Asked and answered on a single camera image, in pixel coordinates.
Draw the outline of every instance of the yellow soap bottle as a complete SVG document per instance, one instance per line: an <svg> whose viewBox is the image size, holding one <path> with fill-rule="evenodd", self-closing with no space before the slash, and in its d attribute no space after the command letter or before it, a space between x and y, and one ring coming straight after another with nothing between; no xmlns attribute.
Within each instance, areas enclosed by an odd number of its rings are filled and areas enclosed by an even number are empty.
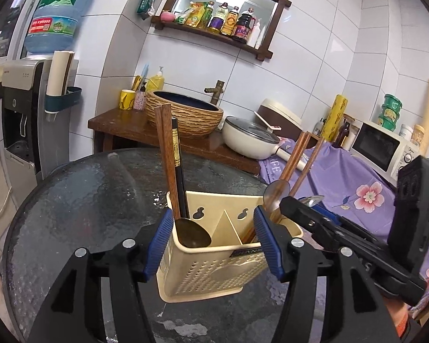
<svg viewBox="0 0 429 343"><path fill-rule="evenodd" d="M162 90L164 87L164 76L162 75L164 68L160 67L157 75L151 77L146 84L146 91Z"/></svg>

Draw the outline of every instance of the purple tablecloth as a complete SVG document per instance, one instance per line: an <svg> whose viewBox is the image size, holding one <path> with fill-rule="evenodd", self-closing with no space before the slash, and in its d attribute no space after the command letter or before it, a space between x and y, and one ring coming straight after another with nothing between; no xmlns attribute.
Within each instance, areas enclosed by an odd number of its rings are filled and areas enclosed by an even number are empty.
<svg viewBox="0 0 429 343"><path fill-rule="evenodd" d="M295 142L285 140L282 148L291 152ZM310 156L312 149L305 151ZM271 183L279 179L286 162L276 155L259 161L261 176ZM291 177L295 183L299 171ZM309 174L299 188L296 198L324 195L324 206L366 228L386 241L394 217L394 193L381 177L364 162L343 149L335 149L325 143ZM413 308L417 313L429 300L429 251L421 267L421 276L428 282L428 290L421 302Z"/></svg>

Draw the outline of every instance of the wooden mirror frame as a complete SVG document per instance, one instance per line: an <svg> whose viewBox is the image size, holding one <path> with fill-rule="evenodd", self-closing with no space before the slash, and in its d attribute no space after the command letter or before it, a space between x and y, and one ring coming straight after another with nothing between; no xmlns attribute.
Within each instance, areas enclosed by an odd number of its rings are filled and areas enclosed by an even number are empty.
<svg viewBox="0 0 429 343"><path fill-rule="evenodd" d="M291 7L291 1L289 0L273 0L278 3L275 12L270 20L270 24L267 27L267 31L265 32L264 39L262 40L262 44L259 49L255 49L254 47L250 47L246 44L242 44L241 42L232 40L228 36L223 36L219 34L212 33L210 31L206 31L200 28L194 28L188 25L182 25L174 22L162 22L160 20L160 15L155 15L151 18L151 22L155 24L155 28L162 30L164 27L171 27L174 29L179 29L181 31L192 32L197 35L205 36L212 38L214 40L227 43L234 47L238 47L242 50L248 51L252 54L256 55L256 59L259 61L264 61L266 58L271 59L273 53L269 50L270 43L272 42L273 36L275 34L276 28L278 26L279 20L283 13L283 9L285 7ZM173 6L175 5L176 0L167 0L162 11L171 11Z"/></svg>

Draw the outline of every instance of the blue water jug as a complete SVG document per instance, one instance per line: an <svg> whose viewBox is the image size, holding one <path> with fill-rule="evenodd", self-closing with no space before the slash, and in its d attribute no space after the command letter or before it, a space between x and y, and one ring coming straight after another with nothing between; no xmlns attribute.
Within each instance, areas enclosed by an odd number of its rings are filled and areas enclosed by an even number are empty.
<svg viewBox="0 0 429 343"><path fill-rule="evenodd" d="M66 50L91 0L40 0L24 40L32 54Z"/></svg>

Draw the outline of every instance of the microwave control panel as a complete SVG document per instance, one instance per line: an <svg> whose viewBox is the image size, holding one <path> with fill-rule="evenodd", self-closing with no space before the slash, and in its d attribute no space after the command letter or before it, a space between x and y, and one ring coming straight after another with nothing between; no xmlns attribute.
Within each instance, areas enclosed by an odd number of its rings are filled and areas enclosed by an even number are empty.
<svg viewBox="0 0 429 343"><path fill-rule="evenodd" d="M414 159L416 159L420 155L420 149L417 146L408 145L404 148L404 151L402 152L402 156L400 157L397 166L395 167L394 172L391 174L392 181L391 183L394 183L394 185L397 182L397 177L399 174L399 170L403 168L405 165L412 162Z"/></svg>

